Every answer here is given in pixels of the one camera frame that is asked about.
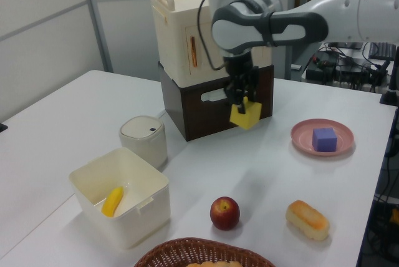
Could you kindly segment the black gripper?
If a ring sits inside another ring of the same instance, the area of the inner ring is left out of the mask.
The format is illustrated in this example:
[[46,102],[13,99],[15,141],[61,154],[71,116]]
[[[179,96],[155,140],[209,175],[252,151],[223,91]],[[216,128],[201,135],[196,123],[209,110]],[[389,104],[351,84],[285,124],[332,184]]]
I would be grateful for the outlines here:
[[248,101],[256,102],[259,68],[253,64],[250,51],[236,56],[224,56],[223,63],[229,75],[229,84],[224,88],[226,97],[240,114],[245,114],[245,91],[248,92]]

